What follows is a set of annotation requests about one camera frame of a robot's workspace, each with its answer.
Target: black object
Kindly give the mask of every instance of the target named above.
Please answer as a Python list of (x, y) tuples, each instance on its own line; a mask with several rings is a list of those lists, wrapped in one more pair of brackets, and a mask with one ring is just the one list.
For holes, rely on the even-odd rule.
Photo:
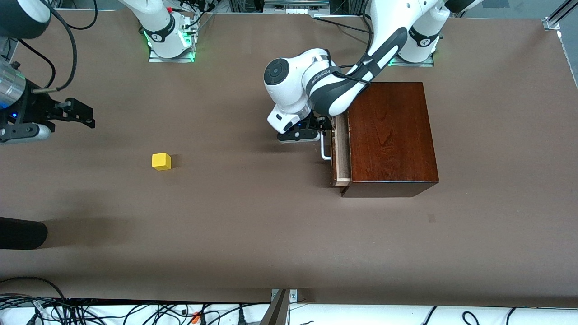
[[(341, 95), (348, 92), (351, 88), (357, 85), (359, 82), (365, 83), (365, 87), (368, 87), (371, 82), (365, 81), (362, 78), (370, 72), (369, 67), (366, 65), (368, 58), (373, 61), (379, 62), (383, 59), (391, 50), (396, 49), (395, 54), (391, 57), (390, 61), (399, 53), (401, 48), (405, 45), (407, 41), (407, 29), (405, 27), (398, 28), (371, 56), (363, 56), (357, 62), (357, 68), (353, 73), (344, 75), (340, 72), (333, 72), (332, 74), (344, 78), (337, 83), (330, 83), (316, 89), (309, 97), (313, 111), (323, 115), (329, 116), (329, 109), (331, 105), (339, 98)], [(329, 57), (329, 62), (331, 62), (331, 55), (328, 50), (327, 56)]]
[(68, 25), (68, 27), (72, 28), (72, 29), (76, 29), (79, 31), (84, 31), (85, 29), (89, 29), (91, 28), (96, 22), (97, 22), (97, 18), (98, 18), (98, 4), (97, 4), (97, 0), (92, 0), (92, 2), (94, 3), (94, 18), (92, 19), (92, 22), (90, 22), (90, 24), (86, 25), (86, 26), (82, 26), (82, 27), (75, 27), (72, 25)]
[(50, 79), (48, 80), (48, 82), (46, 83), (46, 86), (44, 86), (44, 88), (48, 88), (48, 87), (52, 86), (52, 82), (54, 82), (54, 78), (56, 78), (56, 67), (54, 66), (52, 61), (50, 61), (50, 59), (47, 58), (44, 54), (38, 52), (34, 47), (32, 47), (28, 43), (26, 43), (23, 39), (18, 39), (18, 41), (22, 45), (24, 45), (28, 50), (32, 51), (34, 54), (36, 54), (38, 57), (40, 57), (41, 59), (46, 61), (46, 63), (48, 63), (48, 65), (50, 66), (51, 74), (50, 74)]
[(282, 83), (289, 75), (289, 62), (283, 58), (278, 58), (267, 65), (263, 79), (269, 86)]
[(474, 321), (476, 322), (475, 325), (480, 325), (480, 322), (478, 321), (476, 315), (474, 315), (472, 312), (469, 312), (469, 311), (465, 311), (462, 313), (462, 320), (464, 321), (464, 323), (466, 323), (467, 325), (474, 325), (474, 324), (468, 322), (468, 320), (466, 319), (466, 315), (470, 315), (474, 319)]
[(0, 36), (10, 38), (37, 38), (50, 24), (31, 18), (17, 0), (0, 1)]
[(331, 121), (328, 117), (315, 117), (313, 113), (310, 113), (308, 117), (290, 127), (287, 132), (278, 133), (277, 140), (281, 142), (313, 140), (317, 138), (319, 131), (329, 130), (331, 130)]
[(257, 11), (263, 12), (263, 0), (253, 0), (253, 4)]
[(0, 217), (0, 249), (35, 249), (47, 236), (41, 222)]
[(429, 46), (433, 41), (435, 41), (436, 38), (438, 38), (438, 35), (439, 33), (432, 36), (423, 35), (418, 31), (416, 31), (416, 29), (413, 28), (413, 26), (409, 29), (409, 36), (416, 41), (417, 46), (419, 47)]
[(450, 9), (453, 13), (459, 13), (464, 11), (469, 5), (471, 5), (475, 0), (448, 0), (444, 6)]
[(432, 309), (429, 310), (428, 317), (425, 319), (425, 321), (421, 325), (428, 325), (429, 319), (432, 317), (432, 315), (434, 314), (434, 311), (437, 308), (438, 308), (438, 306), (433, 306)]
[(169, 24), (159, 30), (159, 31), (149, 31), (148, 29), (144, 29), (144, 32), (146, 33), (146, 35), (149, 36), (150, 39), (153, 40), (153, 42), (157, 42), (157, 43), (162, 43), (165, 41), (165, 38), (167, 36), (169, 36), (174, 30), (175, 30), (175, 17), (173, 15), (169, 15), (171, 20), (169, 21)]
[(243, 305), (239, 304), (239, 323), (238, 325), (247, 325), (247, 320), (245, 320), (245, 313), (243, 312)]
[(35, 137), (40, 132), (38, 124), (45, 125), (50, 132), (54, 132), (56, 125), (50, 120), (80, 122), (90, 128), (95, 127), (93, 109), (88, 105), (75, 98), (67, 98), (60, 103), (46, 93), (34, 94), (32, 90), (35, 89), (40, 87), (27, 79), (20, 99), (0, 110), (0, 128), (5, 130), (4, 134), (0, 135), (0, 143)]

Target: black cable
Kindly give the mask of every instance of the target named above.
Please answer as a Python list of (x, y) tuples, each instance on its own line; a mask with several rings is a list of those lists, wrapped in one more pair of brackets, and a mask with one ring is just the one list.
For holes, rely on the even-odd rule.
[(51, 5), (49, 5), (47, 2), (45, 1), (41, 1), (41, 3), (43, 5), (45, 5), (49, 10), (50, 13), (52, 13), (52, 15), (54, 17), (56, 17), (56, 19), (58, 19), (60, 21), (60, 23), (62, 23), (62, 25), (64, 26), (64, 29), (66, 29), (66, 33), (68, 33), (68, 37), (71, 40), (71, 45), (72, 45), (72, 68), (71, 68), (71, 74), (68, 76), (68, 80), (61, 85), (60, 87), (56, 87), (57, 91), (61, 91), (64, 88), (68, 87), (68, 85), (70, 85), (70, 83), (72, 82), (72, 79), (74, 79), (74, 75), (76, 73), (76, 63), (78, 61), (78, 52), (76, 50), (76, 42), (74, 40), (74, 35), (72, 35), (72, 31), (70, 29), (70, 27), (68, 27), (68, 24), (66, 23), (66, 21), (64, 21), (64, 19), (60, 16), (60, 14), (58, 14), (58, 12), (56, 12), (56, 10), (54, 10), (54, 8), (52, 8)]
[(201, 325), (207, 325), (207, 321), (205, 318), (205, 315), (210, 314), (210, 313), (217, 313), (217, 318), (215, 318), (217, 321), (217, 325), (221, 324), (221, 313), (218, 311), (208, 311), (205, 312), (204, 309), (202, 309), (202, 312), (199, 314), (201, 316)]
[[(329, 66), (331, 67), (332, 64), (333, 64), (333, 63), (332, 63), (333, 61), (331, 60), (331, 53), (329, 52), (328, 49), (325, 49), (325, 51), (327, 52), (327, 60), (329, 61)], [(356, 82), (365, 83), (365, 84), (366, 84), (366, 87), (369, 87), (369, 86), (371, 85), (371, 82), (369, 82), (369, 81), (366, 81), (366, 80), (363, 80), (363, 79), (359, 79), (359, 78), (356, 78), (356, 77), (352, 77), (352, 76), (346, 75), (346, 74), (344, 74), (344, 73), (342, 73), (342, 72), (339, 72), (339, 71), (333, 71), (331, 74), (334, 75), (334, 76), (336, 76), (336, 77), (340, 77), (340, 78), (344, 78), (344, 79), (349, 79), (349, 80), (353, 80), (353, 81), (356, 81)]]
[(10, 56), (10, 51), (12, 51), (12, 43), (10, 42), (11, 38), (7, 38), (6, 41), (8, 42), (8, 52), (6, 52), (6, 55), (2, 55), (3, 58), (5, 58), (6, 60), (8, 60), (8, 57)]
[(225, 316), (225, 315), (228, 315), (228, 314), (230, 314), (230, 313), (232, 313), (232, 312), (238, 311), (238, 310), (241, 309), (241, 308), (250, 307), (250, 306), (255, 306), (255, 305), (262, 305), (262, 304), (266, 304), (266, 303), (267, 303), (267, 302), (253, 302), (253, 303), (251, 303), (251, 304), (243, 304), (242, 306), (239, 306), (239, 307), (237, 307), (237, 308), (233, 308), (233, 309), (231, 309), (230, 311), (221, 314), (219, 317), (217, 317), (217, 319), (213, 319), (213, 320), (212, 320), (211, 322), (209, 322), (207, 325), (211, 325), (211, 324), (213, 324), (213, 323), (216, 322), (216, 321), (219, 321), (219, 324), (220, 324), (220, 322), (221, 322), (221, 317), (223, 317), (223, 316)]
[[(102, 317), (99, 316), (99, 317), (91, 317), (91, 318), (83, 317), (83, 319), (86, 320), (86, 321), (92, 322), (92, 321), (97, 320), (97, 319), (98, 319), (98, 320), (103, 320), (103, 319), (111, 319), (111, 318), (115, 318), (115, 319), (127, 318), (128, 316), (130, 316), (130, 315), (132, 315), (132, 314), (134, 314), (134, 313), (138, 313), (138, 312), (146, 309), (147, 307), (148, 307), (148, 305), (144, 305), (144, 306), (143, 306), (143, 305), (136, 305), (136, 306), (134, 306), (133, 308), (131, 308), (126, 315), (122, 315), (122, 316), (102, 316)], [(87, 311), (84, 310), (82, 307), (79, 306), (79, 308), (80, 308), (81, 311), (87, 312)]]
[(52, 85), (52, 82), (54, 82), (54, 78), (56, 77), (56, 67), (54, 66), (52, 61), (50, 61), (50, 59), (48, 59), (42, 53), (38, 52), (36, 49), (34, 49), (32, 46), (30, 46), (28, 43), (26, 43), (23, 39), (18, 39), (18, 41), (22, 45), (24, 45), (28, 50), (32, 51), (34, 54), (36, 54), (41, 59), (46, 61), (46, 63), (48, 63), (48, 65), (50, 66), (51, 74), (50, 74), (50, 80), (48, 80), (48, 83), (46, 84), (46, 86), (44, 86), (44, 88), (50, 87)]
[[(468, 320), (466, 319), (466, 315), (470, 315), (471, 317), (473, 317), (473, 319), (476, 321), (476, 324), (472, 324), (470, 322), (468, 322)], [(468, 312), (465, 311), (462, 313), (462, 319), (464, 320), (464, 323), (466, 323), (467, 325), (480, 325), (480, 322), (477, 320), (476, 315), (472, 314), (472, 312)]]
[[(128, 311), (128, 314), (126, 314), (126, 316), (124, 316), (123, 325), (126, 325), (127, 320), (128, 320), (128, 317), (131, 315), (131, 312), (133, 312), (137, 307), (138, 307), (138, 305), (137, 305), (137, 306), (134, 306), (131, 310)], [(144, 308), (139, 309), (138, 312), (141, 311), (141, 310), (143, 310), (143, 309), (145, 309), (145, 308), (147, 308), (147, 307), (148, 307), (148, 306), (144, 306)]]
[(147, 318), (147, 319), (143, 322), (143, 325), (146, 325), (146, 323), (147, 323), (149, 320), (151, 320), (151, 318), (156, 317), (156, 315), (158, 314), (159, 311), (160, 311), (160, 309), (158, 309), (158, 307), (157, 307), (157, 311), (156, 311), (154, 314), (150, 315), (150, 317)]
[[(72, 305), (64, 304), (64, 303), (62, 303), (62, 302), (59, 302), (59, 301), (56, 301), (56, 300), (51, 300), (51, 299), (48, 299), (48, 298), (23, 297), (23, 296), (20, 296), (20, 295), (13, 295), (13, 294), (2, 294), (2, 295), (3, 295), (3, 296), (8, 296), (8, 297), (18, 298), (18, 303), (17, 303), (17, 304), (22, 304), (22, 303), (27, 303), (27, 302), (30, 303), (30, 302), (34, 302), (35, 300), (44, 301), (44, 302), (46, 302), (46, 304), (44, 304), (43, 306), (46, 306), (46, 305), (52, 306), (52, 307), (53, 307), (53, 312), (56, 311), (56, 313), (58, 314), (58, 319), (54, 319), (54, 318), (53, 318), (53, 319), (45, 319), (45, 318), (42, 317), (42, 315), (40, 315), (40, 313), (37, 312), (36, 315), (37, 315), (37, 317), (40, 318), (41, 320), (47, 320), (47, 321), (50, 321), (50, 322), (53, 322), (53, 321), (56, 320), (56, 321), (59, 321), (62, 325), (66, 325), (66, 323), (65, 323), (66, 320), (72, 320), (72, 318), (69, 318), (69, 317), (67, 317), (67, 315), (66, 315), (66, 313), (69, 312), (69, 308), (75, 308), (75, 307), (72, 306)], [(14, 303), (12, 303), (12, 302), (4, 301), (3, 303), (4, 303), (4, 304), (9, 304), (9, 305), (11, 305), (11, 306), (14, 306)], [(60, 314), (60, 311), (57, 309), (57, 306), (56, 306), (55, 304), (60, 304), (60, 305), (62, 305), (62, 309), (63, 309), (63, 311), (64, 311), (64, 317), (62, 317), (62, 314)]]
[(361, 28), (357, 28), (357, 27), (353, 27), (353, 26), (348, 26), (348, 25), (345, 25), (345, 24), (337, 23), (337, 22), (335, 22), (335, 21), (331, 21), (331, 20), (327, 20), (327, 19), (323, 19), (323, 18), (319, 18), (319, 17), (314, 17), (313, 19), (318, 20), (318, 21), (322, 21), (322, 22), (324, 22), (324, 23), (330, 23), (330, 24), (333, 24), (333, 25), (337, 25), (337, 26), (341, 26), (341, 27), (353, 29), (353, 30), (355, 30), (355, 31), (360, 31), (360, 32), (364, 32), (364, 33), (370, 33), (369, 31), (366, 31), (366, 30), (361, 29)]
[(37, 281), (42, 281), (44, 283), (47, 283), (48, 285), (50, 285), (60, 296), (60, 298), (62, 300), (65, 300), (66, 298), (64, 297), (64, 294), (62, 293), (62, 291), (60, 290), (60, 288), (58, 288), (55, 284), (53, 284), (52, 282), (48, 281), (47, 279), (43, 279), (43, 278), (39, 278), (37, 276), (16, 276), (14, 278), (9, 278), (9, 279), (5, 279), (0, 281), (0, 283), (4, 283), (4, 282), (9, 282), (9, 281), (14, 281), (14, 280), (37, 280)]
[(159, 320), (163, 315), (166, 315), (166, 313), (168, 313), (168, 312), (169, 312), (172, 308), (174, 308), (174, 307), (176, 307), (176, 305), (165, 305), (165, 306), (164, 306), (165, 310), (164, 310), (162, 313), (160, 312), (160, 313), (154, 318), (153, 325), (157, 325), (158, 320)]
[(363, 20), (365, 26), (367, 27), (367, 30), (369, 31), (369, 39), (367, 41), (367, 46), (365, 47), (365, 52), (368, 53), (369, 52), (369, 48), (371, 47), (371, 45), (373, 44), (373, 28), (371, 27), (371, 24), (367, 21), (367, 18), (369, 17), (365, 11), (367, 10), (367, 5), (369, 4), (369, 0), (366, 0), (363, 6), (363, 12), (361, 13), (361, 19)]
[(430, 311), (428, 313), (428, 317), (425, 319), (425, 321), (421, 325), (428, 325), (429, 319), (432, 317), (432, 315), (434, 314), (434, 311), (436, 310), (437, 307), (438, 306), (433, 306), (433, 308), (430, 309)]
[(239, 322), (237, 325), (247, 325), (247, 320), (245, 320), (245, 313), (243, 312), (243, 305), (239, 304)]
[(510, 311), (507, 313), (506, 316), (506, 325), (510, 325), (510, 316), (512, 315), (512, 313), (516, 310), (516, 307), (510, 309)]
[(197, 18), (197, 20), (193, 21), (193, 22), (190, 23), (189, 25), (185, 25), (185, 29), (193, 26), (193, 25), (196, 24), (196, 23), (198, 23), (199, 20), (201, 20), (201, 18), (203, 17), (203, 15), (204, 15), (205, 13), (206, 13), (206, 12), (202, 12), (202, 13), (199, 15), (199, 18)]
[(91, 28), (96, 22), (97, 22), (97, 18), (98, 18), (98, 5), (97, 5), (97, 0), (92, 0), (94, 2), (94, 18), (92, 19), (92, 22), (84, 27), (75, 27), (72, 25), (68, 25), (68, 27), (72, 28), (72, 29), (76, 29), (78, 31), (83, 31), (85, 29), (89, 29)]

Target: cable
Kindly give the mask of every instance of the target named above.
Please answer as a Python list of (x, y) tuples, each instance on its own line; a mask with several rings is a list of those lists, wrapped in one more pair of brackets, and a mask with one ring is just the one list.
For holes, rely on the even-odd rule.
[(247, 321), (245, 320), (245, 313), (243, 312), (243, 305), (239, 304), (239, 322), (237, 325), (247, 325)]
[(425, 321), (421, 325), (428, 325), (429, 319), (432, 317), (432, 315), (434, 314), (434, 311), (436, 310), (437, 307), (438, 306), (433, 306), (433, 308), (430, 309), (430, 311), (428, 313), (428, 317), (425, 319)]
[(92, 0), (94, 2), (94, 18), (92, 19), (92, 22), (84, 27), (75, 27), (72, 25), (68, 25), (68, 27), (72, 28), (72, 29), (76, 29), (78, 31), (83, 31), (85, 29), (89, 29), (91, 28), (96, 22), (97, 22), (97, 18), (98, 18), (98, 5), (97, 5), (97, 0)]
[(193, 22), (190, 23), (189, 25), (185, 25), (185, 29), (187, 29), (187, 28), (189, 28), (189, 27), (191, 27), (191, 26), (194, 26), (196, 23), (198, 23), (199, 20), (201, 20), (201, 18), (203, 17), (203, 15), (204, 15), (205, 13), (206, 13), (206, 12), (202, 12), (202, 13), (199, 15), (199, 18), (197, 18), (197, 20), (193, 21)]
[(74, 35), (72, 35), (72, 31), (71, 29), (68, 27), (68, 24), (66, 23), (66, 21), (64, 21), (64, 19), (60, 16), (60, 14), (58, 14), (58, 12), (56, 12), (56, 10), (54, 10), (54, 8), (52, 8), (52, 6), (50, 6), (47, 2), (45, 1), (41, 1), (41, 3), (43, 5), (45, 5), (49, 10), (50, 13), (52, 13), (52, 15), (54, 15), (54, 17), (56, 17), (56, 19), (58, 19), (60, 21), (60, 23), (62, 23), (62, 25), (64, 26), (64, 28), (66, 29), (66, 33), (68, 33), (68, 37), (71, 40), (71, 45), (72, 45), (72, 68), (71, 68), (71, 73), (68, 76), (68, 80), (61, 85), (60, 87), (56, 87), (56, 91), (61, 91), (64, 88), (68, 87), (68, 85), (70, 85), (70, 83), (72, 82), (72, 79), (74, 79), (74, 75), (76, 73), (76, 63), (78, 61), (78, 52), (76, 50), (76, 42), (74, 40)]
[(470, 322), (468, 322), (468, 320), (466, 319), (466, 315), (470, 315), (471, 317), (473, 317), (473, 319), (476, 321), (475, 325), (480, 325), (480, 322), (478, 322), (476, 315), (472, 314), (472, 312), (468, 312), (465, 311), (462, 313), (462, 319), (464, 320), (464, 323), (466, 323), (467, 325), (474, 325)]
[(10, 56), (10, 51), (12, 51), (12, 43), (10, 42), (10, 38), (6, 38), (6, 42), (8, 42), (8, 52), (6, 52), (6, 55), (2, 55), (3, 58), (5, 58), (6, 60), (8, 60), (8, 57)]
[(507, 313), (506, 316), (506, 325), (510, 325), (510, 316), (512, 315), (512, 313), (516, 310), (516, 307), (510, 309), (510, 311)]
[[(6, 281), (9, 281), (9, 280), (14, 280), (14, 279), (21, 279), (21, 278), (29, 279), (29, 278), (34, 278), (34, 277), (22, 276), (22, 277), (18, 277), (18, 278), (7, 279), (7, 280), (4, 280), (4, 281), (1, 281), (0, 283), (6, 282)], [(50, 281), (45, 280), (45, 279), (41, 279), (41, 278), (34, 278), (34, 279), (40, 279), (40, 280), (42, 280), (42, 281), (44, 281), (44, 282), (47, 281), (47, 283), (51, 284)], [(35, 297), (31, 297), (31, 296), (27, 296), (27, 295), (22, 295), (22, 294), (2, 294), (2, 296), (9, 296), (9, 297), (19, 298), (20, 301), (21, 301), (21, 302), (19, 302), (19, 304), (21, 304), (21, 303), (23, 303), (23, 302), (33, 302), (33, 301), (35, 301), (35, 300), (48, 302), (48, 304), (51, 305), (51, 306), (56, 310), (56, 312), (57, 312), (57, 314), (58, 314), (58, 319), (57, 319), (57, 320), (60, 321), (60, 323), (61, 323), (62, 325), (66, 325), (66, 324), (67, 324), (67, 323), (64, 322), (64, 320), (69, 320), (69, 317), (67, 317), (66, 313), (67, 313), (67, 312), (71, 312), (71, 310), (72, 310), (72, 309), (70, 309), (70, 311), (69, 311), (69, 308), (64, 308), (64, 307), (75, 308), (75, 307), (72, 306), (72, 305), (64, 304), (64, 303), (62, 303), (62, 302), (55, 301), (55, 300), (51, 300), (51, 299), (47, 299), (47, 298), (35, 298)], [(58, 311), (57, 307), (53, 305), (54, 303), (57, 303), (57, 304), (60, 304), (60, 305), (63, 306), (62, 310), (64, 311), (64, 317), (62, 317), (62, 315), (60, 314), (60, 311)], [(45, 318), (42, 317), (42, 315), (40, 315), (40, 313), (36, 313), (36, 314), (37, 314), (37, 317), (40, 318), (40, 319), (42, 319), (42, 320), (48, 320), (48, 321), (53, 321), (53, 320), (54, 320), (54, 319), (45, 319)]]
[(369, 0), (366, 0), (363, 6), (363, 12), (361, 13), (361, 20), (363, 20), (365, 26), (367, 27), (367, 30), (369, 31), (369, 39), (367, 41), (367, 46), (365, 47), (365, 52), (368, 53), (369, 52), (369, 48), (371, 47), (371, 44), (373, 44), (373, 28), (371, 27), (371, 24), (368, 23), (367, 18), (369, 17), (365, 11), (367, 10), (367, 5), (369, 4)]
[(18, 39), (18, 41), (24, 45), (28, 50), (32, 51), (34, 54), (36, 54), (37, 56), (39, 56), (41, 59), (43, 59), (44, 61), (46, 61), (46, 63), (48, 63), (48, 65), (50, 66), (50, 70), (51, 70), (51, 75), (50, 75), (50, 80), (48, 80), (48, 83), (46, 84), (46, 86), (44, 86), (44, 88), (48, 88), (52, 85), (52, 82), (54, 81), (54, 78), (56, 77), (56, 67), (54, 67), (54, 64), (52, 63), (52, 61), (50, 61), (47, 57), (45, 57), (42, 53), (38, 52), (36, 49), (34, 49), (32, 46), (30, 46), (28, 43), (26, 43), (23, 39)]
[(244, 305), (239, 306), (239, 307), (237, 307), (237, 308), (233, 308), (233, 309), (231, 309), (230, 311), (219, 315), (219, 317), (217, 317), (217, 319), (213, 319), (213, 320), (212, 320), (211, 322), (209, 322), (207, 325), (211, 325), (211, 324), (213, 324), (213, 323), (216, 322), (216, 321), (219, 321), (219, 322), (220, 322), (221, 317), (224, 317), (225, 315), (228, 315), (228, 314), (230, 314), (230, 313), (232, 313), (232, 312), (238, 311), (238, 310), (241, 309), (241, 308), (250, 307), (250, 306), (255, 306), (255, 305), (262, 305), (262, 304), (267, 304), (267, 302), (253, 302), (253, 303), (251, 303), (251, 304), (244, 304)]
[(60, 298), (62, 300), (65, 300), (66, 298), (64, 297), (64, 294), (62, 293), (62, 291), (60, 290), (60, 288), (58, 288), (55, 284), (53, 284), (52, 282), (48, 281), (47, 279), (43, 279), (43, 278), (39, 278), (37, 276), (16, 276), (14, 278), (9, 278), (9, 279), (5, 279), (0, 281), (0, 283), (4, 283), (4, 282), (8, 282), (8, 281), (13, 281), (13, 280), (38, 280), (38, 281), (42, 281), (45, 283), (48, 283), (48, 285), (50, 285), (60, 296)]
[(330, 24), (333, 24), (333, 25), (337, 25), (337, 26), (341, 26), (341, 27), (353, 29), (353, 30), (355, 30), (355, 31), (360, 31), (360, 32), (364, 32), (364, 33), (370, 33), (370, 31), (366, 31), (366, 30), (364, 30), (364, 29), (360, 29), (360, 28), (357, 28), (357, 27), (353, 27), (353, 26), (348, 26), (348, 25), (336, 23), (336, 22), (334, 22), (334, 21), (326, 20), (326, 19), (319, 18), (319, 17), (314, 17), (313, 19), (318, 20), (318, 21), (322, 21), (322, 22), (324, 22), (324, 23), (330, 23)]
[[(325, 51), (327, 52), (327, 60), (329, 61), (329, 66), (331, 67), (332, 64), (333, 64), (333, 61), (331, 60), (331, 53), (329, 52), (328, 49), (325, 49)], [(369, 86), (371, 85), (371, 82), (369, 82), (369, 81), (366, 81), (366, 80), (363, 80), (363, 79), (359, 79), (359, 78), (356, 78), (356, 77), (352, 77), (352, 76), (346, 75), (346, 74), (344, 74), (344, 73), (342, 73), (342, 72), (333, 71), (331, 74), (334, 75), (334, 76), (336, 76), (336, 77), (345, 78), (345, 79), (353, 80), (353, 81), (356, 81), (356, 82), (365, 83), (365, 84), (366, 84), (366, 87), (369, 87)]]

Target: metal handle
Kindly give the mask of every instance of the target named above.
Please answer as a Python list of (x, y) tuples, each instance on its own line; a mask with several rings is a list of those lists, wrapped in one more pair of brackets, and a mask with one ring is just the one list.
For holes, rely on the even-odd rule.
[(325, 141), (323, 141), (325, 136), (323, 135), (323, 132), (319, 131), (319, 133), (321, 134), (321, 158), (323, 158), (323, 160), (331, 161), (331, 156), (325, 155)]

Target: metal frame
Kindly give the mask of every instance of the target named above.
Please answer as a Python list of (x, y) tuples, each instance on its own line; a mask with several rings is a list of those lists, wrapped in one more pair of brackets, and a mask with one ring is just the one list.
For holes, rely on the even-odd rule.
[(287, 325), (287, 315), (289, 314), (289, 304), (292, 300), (297, 301), (297, 291), (290, 289), (272, 290), (273, 301), (267, 308), (265, 316), (259, 325)]
[(576, 7), (578, 0), (566, 0), (551, 15), (542, 19), (544, 28), (547, 30), (560, 29), (560, 21), (566, 18)]

